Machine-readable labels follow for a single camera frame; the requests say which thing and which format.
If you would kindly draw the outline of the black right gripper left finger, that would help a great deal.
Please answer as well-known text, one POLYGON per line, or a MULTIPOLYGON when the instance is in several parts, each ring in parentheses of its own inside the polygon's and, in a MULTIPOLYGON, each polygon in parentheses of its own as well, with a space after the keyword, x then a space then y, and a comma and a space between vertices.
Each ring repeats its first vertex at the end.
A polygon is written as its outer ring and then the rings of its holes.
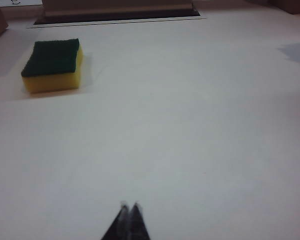
POLYGON ((129 225, 129 212, 129 205, 126 202, 122 202, 118 214, 102 236, 101 240, 126 240, 129 225))

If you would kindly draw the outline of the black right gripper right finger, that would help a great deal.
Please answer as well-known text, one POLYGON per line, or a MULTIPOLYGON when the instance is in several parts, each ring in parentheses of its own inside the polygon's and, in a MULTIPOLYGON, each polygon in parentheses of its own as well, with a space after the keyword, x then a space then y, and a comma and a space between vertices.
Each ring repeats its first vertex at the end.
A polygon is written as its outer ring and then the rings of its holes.
POLYGON ((129 240, 150 240, 141 206, 136 202, 129 212, 128 220, 128 239, 129 240))

